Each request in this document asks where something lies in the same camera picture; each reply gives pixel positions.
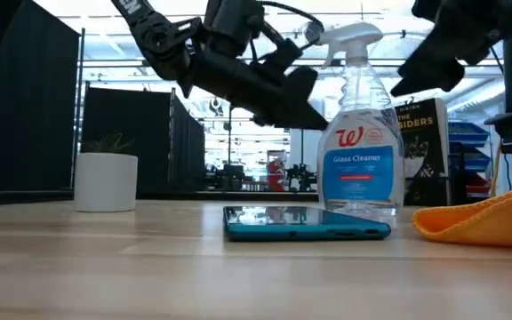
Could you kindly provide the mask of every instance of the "wooden tabletop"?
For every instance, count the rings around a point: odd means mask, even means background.
[[[426,242],[412,210],[385,241],[242,244],[223,205],[0,206],[0,319],[512,319],[512,250]]]

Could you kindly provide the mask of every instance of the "glass cleaner bottle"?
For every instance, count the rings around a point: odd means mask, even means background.
[[[319,142],[318,191],[325,209],[394,215],[404,201],[404,147],[396,112],[368,61],[367,45],[382,38],[369,23],[327,31],[325,66],[345,52],[340,112]]]

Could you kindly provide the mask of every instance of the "green plant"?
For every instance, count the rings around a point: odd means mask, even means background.
[[[83,153],[122,154],[126,148],[133,144],[133,140],[123,143],[122,138],[122,133],[114,133],[98,141],[85,142],[81,151]]]

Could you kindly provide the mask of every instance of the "microfiber cloth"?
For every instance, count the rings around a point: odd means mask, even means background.
[[[512,247],[512,191],[477,204],[421,209],[413,224],[432,241]]]

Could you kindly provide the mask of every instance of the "book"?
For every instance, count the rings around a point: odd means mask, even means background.
[[[449,203],[447,111],[440,99],[395,107],[404,142],[405,205]]]

